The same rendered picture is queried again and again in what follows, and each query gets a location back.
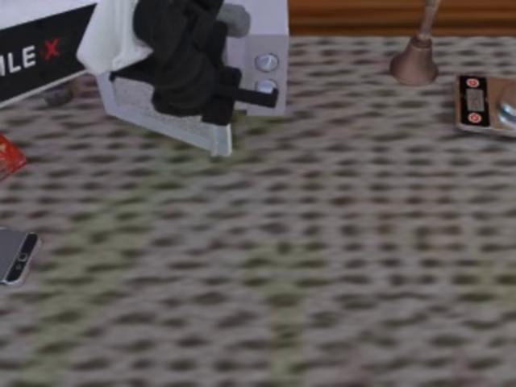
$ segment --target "red letter x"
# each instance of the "red letter x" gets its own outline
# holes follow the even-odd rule
[[[50,58],[52,58],[53,56],[59,56],[59,52],[57,51],[57,44],[59,43],[59,39],[58,38],[55,38],[54,40],[47,40],[45,42],[45,48],[46,48],[46,52],[45,52],[45,60],[49,60]]]

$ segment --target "red packet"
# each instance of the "red packet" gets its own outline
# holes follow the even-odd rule
[[[16,173],[25,166],[27,159],[21,151],[0,135],[0,180]]]

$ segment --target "wooden board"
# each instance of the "wooden board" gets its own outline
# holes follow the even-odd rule
[[[516,36],[516,0],[442,0],[434,35]],[[423,0],[289,0],[292,35],[412,35]]]

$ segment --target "silver phone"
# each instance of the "silver phone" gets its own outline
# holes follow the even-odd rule
[[[0,227],[0,284],[21,285],[40,246],[35,233]]]

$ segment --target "wooden shelf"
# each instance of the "wooden shelf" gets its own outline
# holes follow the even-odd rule
[[[412,35],[423,0],[289,0],[292,35]],[[516,0],[442,0],[434,35],[516,36]]]

